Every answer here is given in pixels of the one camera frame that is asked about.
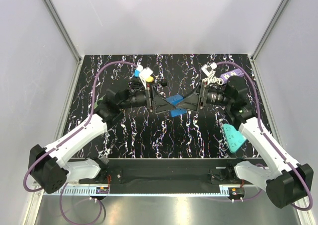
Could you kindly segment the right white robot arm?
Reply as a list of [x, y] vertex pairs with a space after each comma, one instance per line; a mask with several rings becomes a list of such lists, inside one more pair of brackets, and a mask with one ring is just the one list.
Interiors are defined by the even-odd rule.
[[268, 167], [264, 170], [242, 160], [226, 170], [226, 179], [233, 184], [240, 180], [252, 183], [265, 191], [278, 208], [308, 197], [310, 202], [305, 209], [310, 210], [313, 169], [300, 164], [271, 136], [248, 102], [247, 91], [245, 80], [239, 76], [230, 77], [223, 90], [212, 89], [204, 81], [176, 106], [198, 111], [209, 104], [223, 105], [227, 121], [253, 145]]

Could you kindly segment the light blue plug adapter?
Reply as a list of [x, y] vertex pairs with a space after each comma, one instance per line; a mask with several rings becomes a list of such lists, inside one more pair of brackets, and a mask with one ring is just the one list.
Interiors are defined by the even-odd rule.
[[139, 74], [140, 74], [140, 71], [135, 70], [135, 72], [134, 72], [134, 77], [139, 77]]

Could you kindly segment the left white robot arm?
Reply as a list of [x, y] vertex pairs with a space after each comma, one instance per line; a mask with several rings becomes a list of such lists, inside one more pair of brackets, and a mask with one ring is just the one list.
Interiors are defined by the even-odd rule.
[[70, 159], [96, 137], [105, 134], [124, 117], [124, 109], [146, 107], [156, 114], [175, 108], [156, 91], [146, 85], [140, 90], [129, 88], [114, 92], [107, 90], [97, 101], [93, 113], [69, 133], [45, 147], [35, 145], [30, 150], [28, 174], [46, 193], [58, 191], [68, 182], [91, 179], [96, 183], [107, 181], [107, 160], [88, 158]]

